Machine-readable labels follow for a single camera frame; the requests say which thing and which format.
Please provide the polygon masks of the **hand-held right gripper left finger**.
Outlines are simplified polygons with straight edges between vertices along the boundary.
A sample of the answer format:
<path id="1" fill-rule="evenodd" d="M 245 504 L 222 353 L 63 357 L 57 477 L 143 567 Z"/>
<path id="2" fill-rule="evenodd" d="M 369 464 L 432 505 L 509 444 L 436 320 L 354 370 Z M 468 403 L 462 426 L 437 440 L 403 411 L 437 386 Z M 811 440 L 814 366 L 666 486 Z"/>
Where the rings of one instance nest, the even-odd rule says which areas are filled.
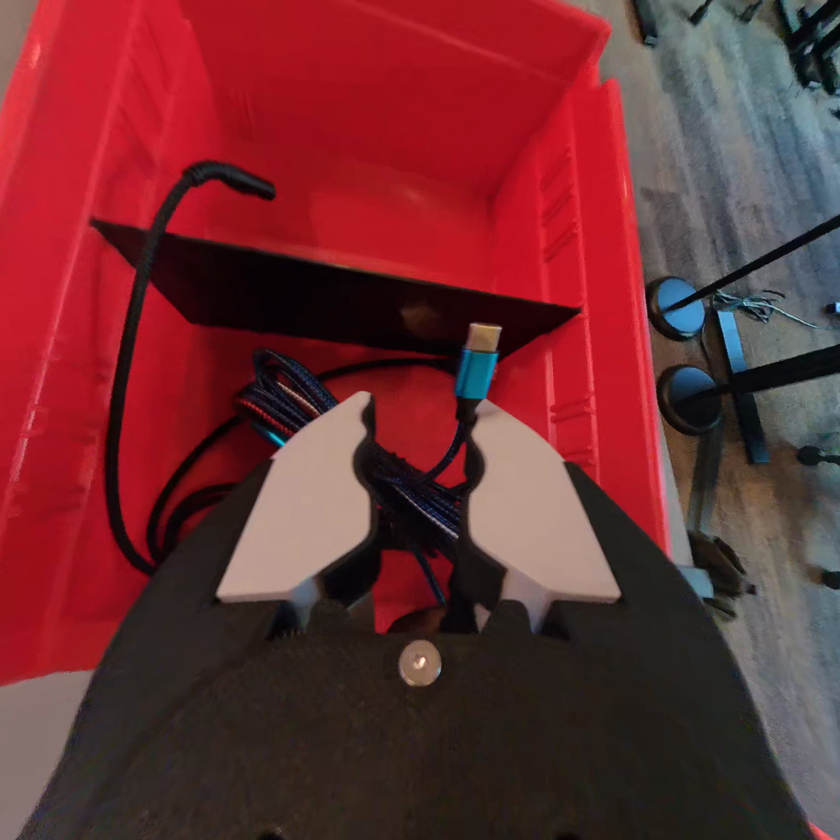
<path id="1" fill-rule="evenodd" d="M 355 608 L 380 572 L 379 514 L 361 473 L 375 442 L 375 402 L 356 392 L 296 433 L 270 462 L 216 597 L 321 600 Z"/>

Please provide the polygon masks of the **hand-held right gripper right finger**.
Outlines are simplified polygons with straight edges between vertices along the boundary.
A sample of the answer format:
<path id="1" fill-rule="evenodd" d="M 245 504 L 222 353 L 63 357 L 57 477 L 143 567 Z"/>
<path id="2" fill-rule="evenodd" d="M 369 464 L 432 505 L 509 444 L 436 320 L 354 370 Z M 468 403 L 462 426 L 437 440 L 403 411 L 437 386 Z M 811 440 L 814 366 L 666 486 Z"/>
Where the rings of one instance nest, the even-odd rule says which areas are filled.
<path id="1" fill-rule="evenodd" d="M 455 572 L 478 630 L 504 601 L 519 602 L 536 633 L 555 603 L 620 601 L 564 458 L 490 401 L 467 434 L 465 481 Z"/>

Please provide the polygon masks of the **red plastic bin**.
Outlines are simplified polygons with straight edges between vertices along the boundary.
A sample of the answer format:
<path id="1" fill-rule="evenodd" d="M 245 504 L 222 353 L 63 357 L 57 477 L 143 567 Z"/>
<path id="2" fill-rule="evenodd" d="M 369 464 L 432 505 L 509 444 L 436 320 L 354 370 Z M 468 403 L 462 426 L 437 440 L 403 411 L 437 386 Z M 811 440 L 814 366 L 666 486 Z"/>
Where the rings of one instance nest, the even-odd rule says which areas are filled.
<path id="1" fill-rule="evenodd" d="M 39 2 L 2 108 L 2 685 L 93 669 L 148 579 L 103 466 L 133 265 L 167 233 L 579 307 L 490 398 L 668 552 L 664 451 L 609 24 L 561 2 Z M 126 530 L 234 413 L 252 353 L 420 353 L 186 321 L 150 283 L 122 425 Z"/>

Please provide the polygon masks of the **black light stand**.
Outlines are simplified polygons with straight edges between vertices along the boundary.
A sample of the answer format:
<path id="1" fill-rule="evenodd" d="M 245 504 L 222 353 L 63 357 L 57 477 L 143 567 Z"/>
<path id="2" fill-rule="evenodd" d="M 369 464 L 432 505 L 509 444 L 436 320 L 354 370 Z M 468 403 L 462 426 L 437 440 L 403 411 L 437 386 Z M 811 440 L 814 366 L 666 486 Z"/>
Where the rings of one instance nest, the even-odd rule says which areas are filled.
<path id="1" fill-rule="evenodd" d="M 664 420 L 684 435 L 701 436 L 718 425 L 722 399 L 756 394 L 839 373 L 839 346 L 802 353 L 749 368 L 724 381 L 689 364 L 669 367 L 657 380 L 657 400 Z"/>

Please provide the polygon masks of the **grey desk foot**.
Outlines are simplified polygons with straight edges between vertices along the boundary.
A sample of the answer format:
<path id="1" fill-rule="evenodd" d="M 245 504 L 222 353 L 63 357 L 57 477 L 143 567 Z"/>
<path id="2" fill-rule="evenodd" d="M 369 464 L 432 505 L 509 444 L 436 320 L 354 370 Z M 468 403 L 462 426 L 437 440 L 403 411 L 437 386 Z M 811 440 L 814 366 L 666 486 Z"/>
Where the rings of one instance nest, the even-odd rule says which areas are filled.
<path id="1" fill-rule="evenodd" d="M 715 309 L 713 319 L 721 339 L 728 377 L 732 378 L 748 369 L 736 317 L 731 311 Z M 752 394 L 739 393 L 731 399 L 748 463 L 751 466 L 769 464 L 770 451 L 755 397 Z"/>

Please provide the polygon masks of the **black disc-top stand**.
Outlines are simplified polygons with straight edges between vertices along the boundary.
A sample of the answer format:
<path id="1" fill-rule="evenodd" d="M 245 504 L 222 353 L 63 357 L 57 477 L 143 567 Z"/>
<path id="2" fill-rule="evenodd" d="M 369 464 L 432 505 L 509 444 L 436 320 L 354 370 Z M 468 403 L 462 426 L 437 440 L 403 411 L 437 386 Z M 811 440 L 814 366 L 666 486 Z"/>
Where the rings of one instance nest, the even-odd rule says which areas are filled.
<path id="1" fill-rule="evenodd" d="M 677 276 L 652 281 L 646 286 L 648 319 L 669 340 L 693 340 L 702 334 L 705 327 L 706 299 L 713 298 L 724 288 L 812 245 L 838 229 L 837 214 L 703 287 L 695 287 L 688 280 Z"/>

